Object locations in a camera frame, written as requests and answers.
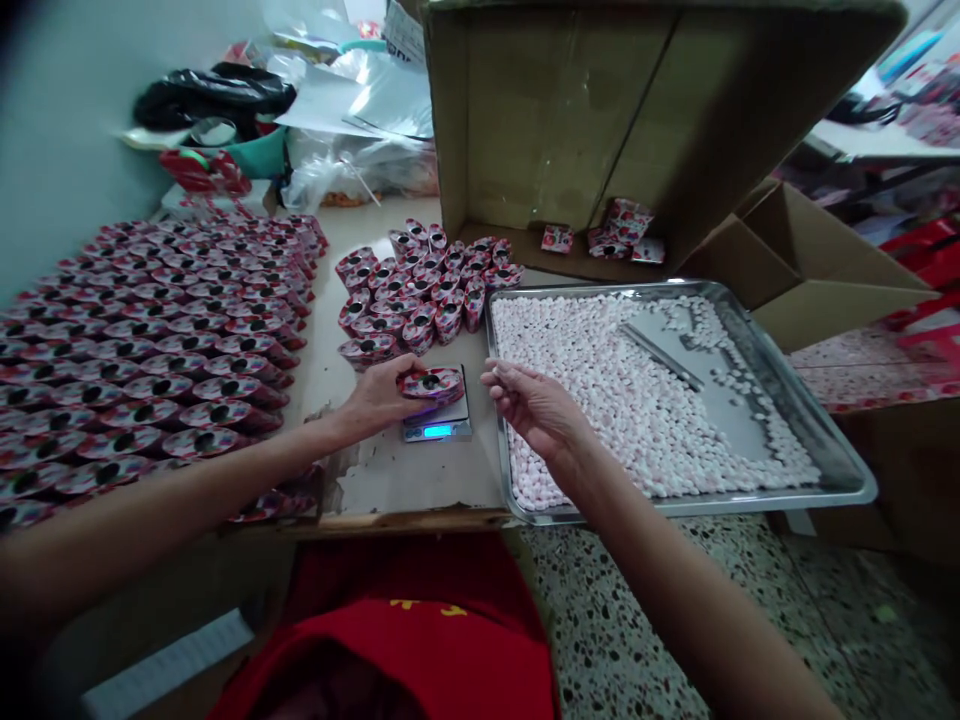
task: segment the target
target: white wall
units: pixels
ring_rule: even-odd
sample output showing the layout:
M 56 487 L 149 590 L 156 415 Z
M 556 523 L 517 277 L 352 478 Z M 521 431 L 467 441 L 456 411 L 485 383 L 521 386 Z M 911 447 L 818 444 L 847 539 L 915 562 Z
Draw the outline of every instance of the white wall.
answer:
M 156 210 L 169 176 L 116 136 L 151 82 L 263 32 L 259 3 L 21 3 L 0 67 L 0 306 L 100 225 Z

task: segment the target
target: speckled floor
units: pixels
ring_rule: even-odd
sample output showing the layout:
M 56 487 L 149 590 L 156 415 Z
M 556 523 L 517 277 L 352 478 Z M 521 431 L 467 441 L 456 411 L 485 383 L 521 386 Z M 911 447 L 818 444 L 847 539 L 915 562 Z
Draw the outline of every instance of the speckled floor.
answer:
M 936 627 L 921 643 L 929 614 L 885 557 L 780 538 L 760 515 L 678 523 L 767 611 L 848 718 L 960 716 L 934 667 L 949 653 Z M 519 534 L 552 611 L 566 718 L 708 717 L 596 535 Z

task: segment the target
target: cardboard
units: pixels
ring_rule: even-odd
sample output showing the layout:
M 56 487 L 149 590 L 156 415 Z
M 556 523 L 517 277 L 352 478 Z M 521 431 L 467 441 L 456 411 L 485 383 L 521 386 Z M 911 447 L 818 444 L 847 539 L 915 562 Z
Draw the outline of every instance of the cardboard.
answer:
M 447 236 L 488 226 L 530 267 L 669 276 L 905 17 L 888 0 L 424 3 Z M 546 224 L 582 234 L 618 196 L 655 211 L 665 266 L 540 251 Z
M 770 181 L 679 274 L 729 287 L 787 353 L 938 295 L 800 192 Z

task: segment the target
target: plastic bag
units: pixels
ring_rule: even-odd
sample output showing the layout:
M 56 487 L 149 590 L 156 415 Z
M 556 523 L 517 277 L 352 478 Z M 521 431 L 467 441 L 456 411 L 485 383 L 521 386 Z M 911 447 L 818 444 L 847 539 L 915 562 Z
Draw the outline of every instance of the plastic bag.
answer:
M 209 72 L 176 70 L 153 83 L 137 99 L 133 117 L 148 130 L 181 130 L 207 117 L 223 117 L 247 141 L 260 136 L 256 115 L 280 115 L 296 97 L 296 89 L 273 73 L 218 63 Z

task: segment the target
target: paper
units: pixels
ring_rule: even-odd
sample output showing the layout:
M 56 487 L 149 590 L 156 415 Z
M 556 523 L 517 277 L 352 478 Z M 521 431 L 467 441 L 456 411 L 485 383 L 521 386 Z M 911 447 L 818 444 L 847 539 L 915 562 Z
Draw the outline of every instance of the paper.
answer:
M 235 609 L 145 658 L 83 696 L 96 720 L 125 720 L 253 640 Z

